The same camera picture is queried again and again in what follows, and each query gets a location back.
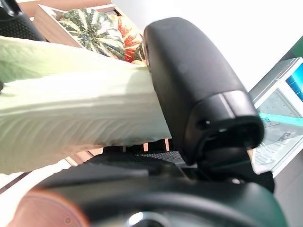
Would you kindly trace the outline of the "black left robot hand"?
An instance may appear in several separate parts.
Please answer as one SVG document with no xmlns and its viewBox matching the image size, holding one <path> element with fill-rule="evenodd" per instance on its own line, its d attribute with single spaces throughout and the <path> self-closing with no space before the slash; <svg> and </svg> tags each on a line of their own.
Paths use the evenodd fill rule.
<svg viewBox="0 0 303 227">
<path fill-rule="evenodd" d="M 0 35 L 34 41 L 45 41 L 45 38 L 40 34 L 15 0 L 0 1 Z"/>
</svg>

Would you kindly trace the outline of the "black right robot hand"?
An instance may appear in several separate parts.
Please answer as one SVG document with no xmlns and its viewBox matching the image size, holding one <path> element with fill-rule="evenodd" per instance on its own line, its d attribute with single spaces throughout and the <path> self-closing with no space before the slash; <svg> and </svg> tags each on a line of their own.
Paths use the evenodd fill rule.
<svg viewBox="0 0 303 227">
<path fill-rule="evenodd" d="M 177 148 L 103 154 L 56 173 L 28 196 L 36 227 L 285 227 L 274 179 L 247 150 L 265 129 L 211 40 L 179 17 L 144 30 L 152 83 Z"/>
</svg>

